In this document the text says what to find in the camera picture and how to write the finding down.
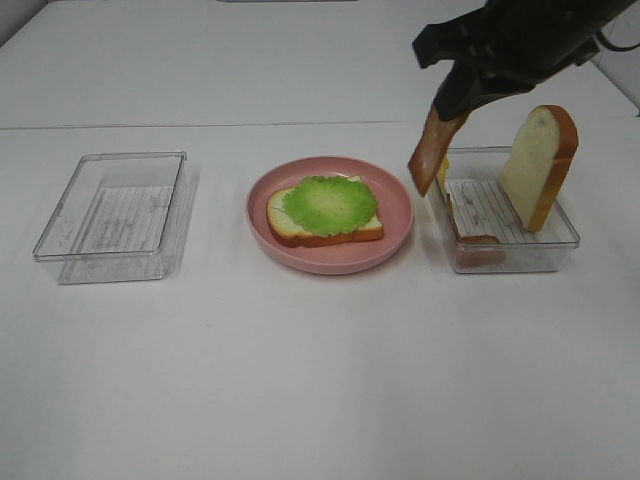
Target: white table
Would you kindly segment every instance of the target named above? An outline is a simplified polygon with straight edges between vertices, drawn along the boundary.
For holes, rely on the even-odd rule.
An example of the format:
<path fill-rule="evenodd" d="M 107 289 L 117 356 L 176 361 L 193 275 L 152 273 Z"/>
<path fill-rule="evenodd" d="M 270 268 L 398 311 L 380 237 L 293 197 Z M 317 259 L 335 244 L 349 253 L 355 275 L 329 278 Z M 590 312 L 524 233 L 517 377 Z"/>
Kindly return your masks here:
<path fill-rule="evenodd" d="M 266 170 L 348 155 L 409 185 L 419 122 L 0 132 L 0 477 L 638 478 L 640 144 L 585 128 L 563 190 L 583 245 L 513 276 L 454 274 L 417 195 L 406 245 L 361 274 L 254 241 Z M 200 170 L 176 275 L 59 287 L 32 261 L 82 154 L 175 149 Z"/>
<path fill-rule="evenodd" d="M 53 2 L 0 49 L 0 128 L 423 121 L 450 62 L 411 42 L 482 3 Z M 484 115 L 541 103 L 637 112 L 588 64 Z"/>

